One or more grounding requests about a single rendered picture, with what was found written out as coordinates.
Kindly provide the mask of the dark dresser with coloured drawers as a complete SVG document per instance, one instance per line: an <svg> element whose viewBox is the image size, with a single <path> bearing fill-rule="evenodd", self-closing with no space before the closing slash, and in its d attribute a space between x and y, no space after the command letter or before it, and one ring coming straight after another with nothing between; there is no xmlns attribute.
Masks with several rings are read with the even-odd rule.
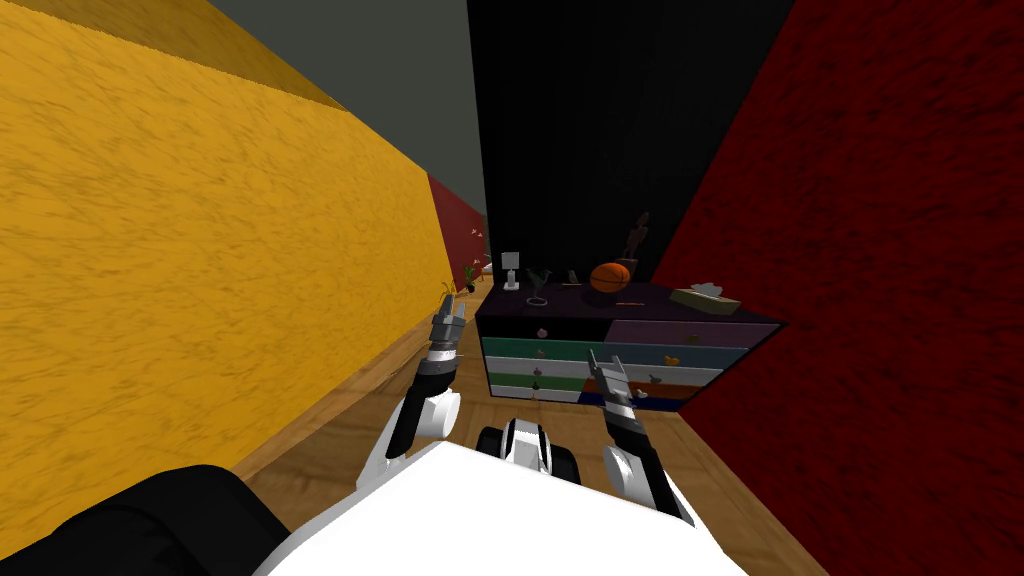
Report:
<svg viewBox="0 0 1024 576"><path fill-rule="evenodd" d="M618 357L635 407L675 412L782 329L713 285L633 282L647 221L637 219L622 256L588 282L556 284L534 272L527 290L503 286L486 295L475 320L493 396L597 405L593 349L604 368Z"/></svg>

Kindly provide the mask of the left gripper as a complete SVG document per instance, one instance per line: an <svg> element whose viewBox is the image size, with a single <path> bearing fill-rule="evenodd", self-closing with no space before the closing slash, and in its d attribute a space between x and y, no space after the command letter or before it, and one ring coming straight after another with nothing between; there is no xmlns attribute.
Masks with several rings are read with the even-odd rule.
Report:
<svg viewBox="0 0 1024 576"><path fill-rule="evenodd" d="M466 303L459 302L454 307L454 295L444 294L437 315L432 318L431 351L455 351L458 348L465 327Z"/></svg>

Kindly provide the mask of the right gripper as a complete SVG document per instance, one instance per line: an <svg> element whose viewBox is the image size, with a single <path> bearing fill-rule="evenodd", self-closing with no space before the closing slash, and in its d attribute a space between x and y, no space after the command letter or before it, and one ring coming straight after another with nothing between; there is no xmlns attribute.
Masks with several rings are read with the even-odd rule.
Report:
<svg viewBox="0 0 1024 576"><path fill-rule="evenodd" d="M634 415L634 406L626 369L617 356L612 356L610 370L602 370L593 349L587 352L590 373L604 399L604 410L617 415Z"/></svg>

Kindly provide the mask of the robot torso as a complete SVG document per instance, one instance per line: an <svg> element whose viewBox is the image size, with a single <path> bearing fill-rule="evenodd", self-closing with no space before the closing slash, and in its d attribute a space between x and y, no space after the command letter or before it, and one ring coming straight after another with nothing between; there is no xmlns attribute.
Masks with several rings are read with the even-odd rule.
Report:
<svg viewBox="0 0 1024 576"><path fill-rule="evenodd" d="M256 576L746 576L682 503L695 527L437 441L302 525Z"/></svg>

